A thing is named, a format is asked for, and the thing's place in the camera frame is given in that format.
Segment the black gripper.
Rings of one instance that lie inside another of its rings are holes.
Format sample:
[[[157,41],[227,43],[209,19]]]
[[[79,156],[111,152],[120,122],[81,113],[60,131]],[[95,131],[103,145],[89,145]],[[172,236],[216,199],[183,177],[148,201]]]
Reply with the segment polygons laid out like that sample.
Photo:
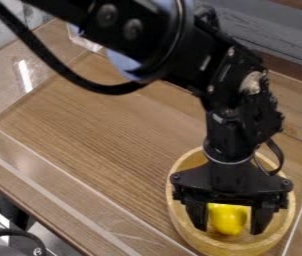
[[[283,152],[272,140],[268,140],[266,145],[279,160],[279,166],[272,170],[264,168],[255,154],[234,161],[209,146],[209,141],[205,141],[203,145],[205,161],[196,167],[169,175],[172,198],[185,205],[189,220],[197,230],[207,230],[205,203],[250,206],[252,235],[264,232],[274,210],[288,208],[288,193],[294,185],[287,178],[279,176],[284,160]]]

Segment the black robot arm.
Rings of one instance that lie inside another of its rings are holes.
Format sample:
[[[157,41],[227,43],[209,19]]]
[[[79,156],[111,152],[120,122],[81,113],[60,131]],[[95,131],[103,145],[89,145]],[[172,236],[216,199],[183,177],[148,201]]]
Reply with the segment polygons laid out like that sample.
[[[169,177],[172,197],[193,227],[205,229],[211,203],[251,209],[250,232],[264,232],[287,208],[290,180],[255,157],[274,147],[283,115],[270,91],[262,58],[219,27],[212,12],[197,15],[192,0],[25,0],[69,23],[100,44],[128,84],[129,93],[156,80],[188,90],[205,112],[205,162]]]

